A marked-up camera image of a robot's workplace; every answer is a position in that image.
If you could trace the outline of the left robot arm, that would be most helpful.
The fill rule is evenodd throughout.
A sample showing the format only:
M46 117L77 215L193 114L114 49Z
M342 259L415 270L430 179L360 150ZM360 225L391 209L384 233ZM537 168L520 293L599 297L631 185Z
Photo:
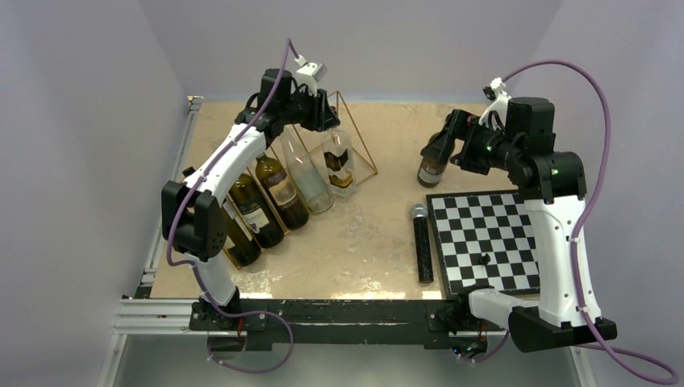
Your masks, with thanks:
M286 125L326 131L340 120L318 87L323 64L308 62L294 73L267 69L261 89L236 116L227 137L195 172L183 181L167 181L161 190L162 234L167 252L179 252L192 267L201 298L211 305L209 319L222 330L240 321L240 297L217 255L227 242L222 215L229 189L264 153Z

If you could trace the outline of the green wine bottle silver neck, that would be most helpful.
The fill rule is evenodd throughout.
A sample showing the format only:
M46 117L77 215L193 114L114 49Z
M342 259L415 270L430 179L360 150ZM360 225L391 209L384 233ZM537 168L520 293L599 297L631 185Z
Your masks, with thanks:
M309 220L309 214L284 167L264 153L257 157L256 162L256 177L285 226L290 230L303 227Z

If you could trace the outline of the clear glass bottle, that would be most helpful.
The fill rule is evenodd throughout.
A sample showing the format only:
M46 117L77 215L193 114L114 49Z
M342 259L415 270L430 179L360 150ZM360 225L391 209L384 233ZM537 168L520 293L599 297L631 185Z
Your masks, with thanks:
M307 208L313 214L329 210L334 199L321 173L301 142L284 129L280 135L286 168Z

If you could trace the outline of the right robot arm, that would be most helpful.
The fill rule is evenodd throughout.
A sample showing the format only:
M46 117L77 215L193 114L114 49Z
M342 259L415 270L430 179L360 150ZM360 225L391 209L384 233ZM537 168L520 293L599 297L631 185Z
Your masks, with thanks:
M456 293L444 321L464 328L493 323L522 352L604 345L617 337L618 328L603 316L591 285L583 230L590 207L582 160L574 152L555 150L555 107L549 100L513 98L505 118L495 130L483 116L455 109L436 142L462 140L452 162L467 172L507 173L531 222L539 299L523 300L476 282Z

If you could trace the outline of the clear whisky bottle black cap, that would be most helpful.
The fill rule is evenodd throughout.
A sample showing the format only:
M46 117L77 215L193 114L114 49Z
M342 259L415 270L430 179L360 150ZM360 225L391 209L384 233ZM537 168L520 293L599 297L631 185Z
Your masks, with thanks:
M355 165L351 136L337 124L326 131L320 141L331 191L349 198L356 191Z

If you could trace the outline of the dark wine bottle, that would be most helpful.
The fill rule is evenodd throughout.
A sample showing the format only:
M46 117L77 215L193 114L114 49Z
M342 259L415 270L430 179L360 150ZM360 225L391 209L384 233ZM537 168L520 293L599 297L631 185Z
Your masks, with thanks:
M440 183L446 167L447 164L437 164L422 157L417 172L417 180L424 187L435 187Z
M229 194L262 248L273 248L284 239L284 231L250 175L241 173Z
M197 190L178 222L173 246L207 263L224 253L236 267L253 263L261 249L224 200Z

